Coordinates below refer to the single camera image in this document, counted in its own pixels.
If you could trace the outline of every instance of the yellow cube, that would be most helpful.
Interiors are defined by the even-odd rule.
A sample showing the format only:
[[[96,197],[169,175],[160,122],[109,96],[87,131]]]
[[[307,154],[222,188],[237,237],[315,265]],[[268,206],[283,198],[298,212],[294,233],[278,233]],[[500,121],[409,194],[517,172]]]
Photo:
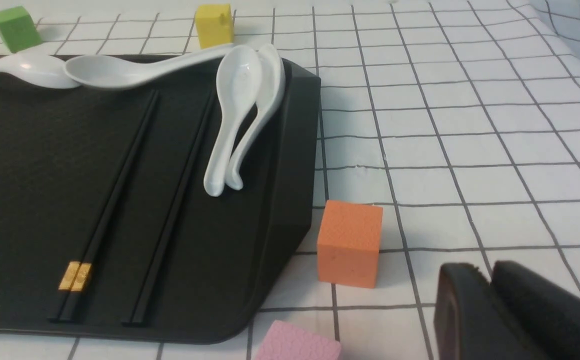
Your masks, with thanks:
[[[232,14],[230,4],[206,4],[197,7],[194,23],[202,49],[233,42],[235,28]]]

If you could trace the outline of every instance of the green cube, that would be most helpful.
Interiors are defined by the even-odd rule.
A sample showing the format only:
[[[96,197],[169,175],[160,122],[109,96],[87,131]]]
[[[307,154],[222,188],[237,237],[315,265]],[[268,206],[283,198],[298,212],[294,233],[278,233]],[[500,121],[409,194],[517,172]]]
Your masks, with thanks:
[[[11,53],[43,43],[35,23],[23,6],[0,11],[0,36]]]

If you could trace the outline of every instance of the black object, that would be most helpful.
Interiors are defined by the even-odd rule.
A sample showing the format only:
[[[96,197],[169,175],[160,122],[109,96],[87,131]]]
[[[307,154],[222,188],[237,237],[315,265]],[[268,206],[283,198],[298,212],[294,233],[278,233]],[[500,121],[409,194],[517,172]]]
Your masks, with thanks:
[[[203,175],[218,65],[121,92],[0,74],[0,331],[208,344],[249,323],[311,225],[321,81],[284,60],[283,103],[244,161],[244,189],[214,198]],[[101,227],[89,282],[55,311],[66,267]]]
[[[440,360],[580,360],[580,298],[513,261],[441,266],[434,329]]]
[[[82,284],[80,288],[86,285],[85,282],[90,276],[92,276],[90,266],[95,262],[97,254],[99,253],[99,248],[101,243],[106,236],[108,229],[108,224],[112,218],[114,211],[117,207],[117,202],[121,197],[123,188],[128,180],[128,174],[133,166],[137,152],[139,152],[139,147],[144,139],[144,134],[146,134],[146,129],[148,129],[148,123],[150,118],[153,116],[153,111],[155,111],[155,106],[158,98],[158,92],[153,90],[149,95],[149,103],[141,116],[141,123],[139,129],[137,130],[130,148],[127,150],[126,155],[121,160],[121,169],[118,173],[114,174],[116,181],[112,185],[112,189],[107,196],[107,202],[105,202],[104,208],[100,215],[98,215],[98,222],[92,234],[91,240],[86,242],[85,250],[80,251],[79,258],[71,261],[70,264],[79,263],[79,268],[74,274],[74,278],[71,284],[71,288],[75,288],[75,283],[78,281],[79,276],[83,276]],[[73,321],[75,316],[75,307],[78,305],[79,298],[82,291],[66,291],[62,289],[62,285],[59,285],[59,299],[57,301],[56,309],[50,314],[50,320],[53,321]]]

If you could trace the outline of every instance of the orange cube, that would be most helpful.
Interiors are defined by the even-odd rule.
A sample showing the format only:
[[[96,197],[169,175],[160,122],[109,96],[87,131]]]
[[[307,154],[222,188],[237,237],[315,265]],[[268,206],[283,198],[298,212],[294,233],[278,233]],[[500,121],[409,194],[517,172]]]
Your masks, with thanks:
[[[328,200],[317,239],[319,281],[375,287],[383,213],[378,206]]]

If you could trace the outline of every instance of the gold chopstick band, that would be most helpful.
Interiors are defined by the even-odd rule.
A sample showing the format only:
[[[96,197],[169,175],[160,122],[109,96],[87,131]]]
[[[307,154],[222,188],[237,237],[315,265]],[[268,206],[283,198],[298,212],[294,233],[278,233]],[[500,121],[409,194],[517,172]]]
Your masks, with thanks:
[[[73,281],[75,281],[80,264],[79,261],[71,261],[68,263],[68,267],[65,269],[65,273],[59,284],[59,290],[70,290],[73,287]]]
[[[79,271],[77,271],[77,275],[74,278],[74,283],[70,288],[71,292],[80,292],[84,290],[86,283],[88,282],[88,278],[90,277],[90,270],[92,264],[83,263],[79,266]]]

